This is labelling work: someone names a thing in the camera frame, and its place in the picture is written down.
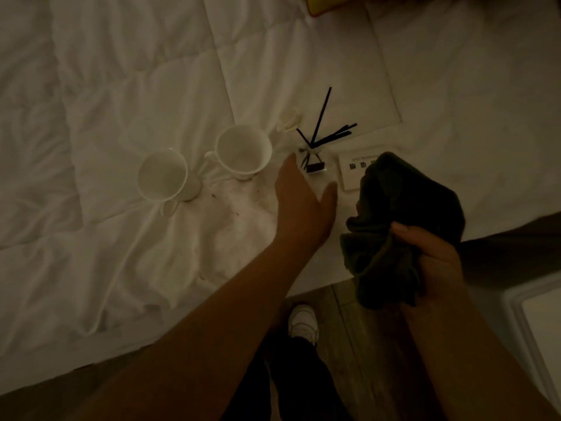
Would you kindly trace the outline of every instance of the ceramic cup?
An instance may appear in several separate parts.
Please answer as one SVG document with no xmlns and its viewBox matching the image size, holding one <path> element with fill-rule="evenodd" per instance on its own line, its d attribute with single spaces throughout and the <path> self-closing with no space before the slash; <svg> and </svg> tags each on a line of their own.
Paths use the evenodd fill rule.
<svg viewBox="0 0 561 421">
<path fill-rule="evenodd" d="M 185 157 L 172 148 L 148 155 L 138 169 L 138 192 L 143 198 L 160 206 L 160 214 L 171 217 L 179 202 L 199 195 L 202 183 L 187 167 Z"/>
<path fill-rule="evenodd" d="M 238 180 L 249 180 L 269 163 L 273 146 L 269 137 L 253 126 L 232 126 L 217 138 L 211 159 L 228 170 Z"/>
</svg>

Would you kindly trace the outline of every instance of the yellow fabric with red edge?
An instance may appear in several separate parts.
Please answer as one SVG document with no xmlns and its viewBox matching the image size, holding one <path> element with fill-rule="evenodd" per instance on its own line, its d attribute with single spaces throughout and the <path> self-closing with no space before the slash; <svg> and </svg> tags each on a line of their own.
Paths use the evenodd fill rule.
<svg viewBox="0 0 561 421">
<path fill-rule="evenodd" d="M 314 17 L 353 0 L 306 0 L 308 11 Z"/>
</svg>

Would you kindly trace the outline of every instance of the sneaker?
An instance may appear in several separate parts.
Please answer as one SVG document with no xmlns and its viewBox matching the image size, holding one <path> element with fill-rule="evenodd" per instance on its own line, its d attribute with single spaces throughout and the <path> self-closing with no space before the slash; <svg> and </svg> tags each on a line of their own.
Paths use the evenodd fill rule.
<svg viewBox="0 0 561 421">
<path fill-rule="evenodd" d="M 302 337 L 314 346 L 317 344 L 318 320 L 314 310 L 308 304 L 299 304 L 292 310 L 290 318 L 288 318 L 288 335 L 291 338 Z"/>
</svg>

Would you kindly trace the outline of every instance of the leg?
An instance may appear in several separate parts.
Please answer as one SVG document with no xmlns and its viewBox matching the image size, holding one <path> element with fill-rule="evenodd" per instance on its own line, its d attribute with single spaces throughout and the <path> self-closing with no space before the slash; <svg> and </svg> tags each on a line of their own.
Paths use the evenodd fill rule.
<svg viewBox="0 0 561 421">
<path fill-rule="evenodd" d="M 221 421 L 269 421 L 270 419 L 269 372 L 257 352 Z"/>
<path fill-rule="evenodd" d="M 305 329 L 302 323 L 293 328 L 296 333 L 291 333 L 293 337 L 286 338 L 277 348 L 270 367 L 279 394 L 281 418 L 283 421 L 352 421 L 329 369 L 312 344 L 314 334 L 302 329 Z"/>
</svg>

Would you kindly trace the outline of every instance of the white cup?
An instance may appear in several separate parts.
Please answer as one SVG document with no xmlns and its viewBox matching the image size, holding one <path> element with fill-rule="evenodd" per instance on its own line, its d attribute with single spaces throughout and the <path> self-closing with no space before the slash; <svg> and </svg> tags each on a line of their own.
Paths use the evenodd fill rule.
<svg viewBox="0 0 561 421">
<path fill-rule="evenodd" d="M 217 138 L 211 159 L 227 169 L 238 180 L 249 180 L 269 163 L 273 146 L 269 137 L 253 126 L 232 126 Z"/>
<path fill-rule="evenodd" d="M 162 204 L 160 214 L 165 217 L 175 213 L 179 202 L 196 198 L 202 188 L 185 157 L 172 148 L 148 155 L 138 169 L 136 184 L 143 198 Z"/>
</svg>

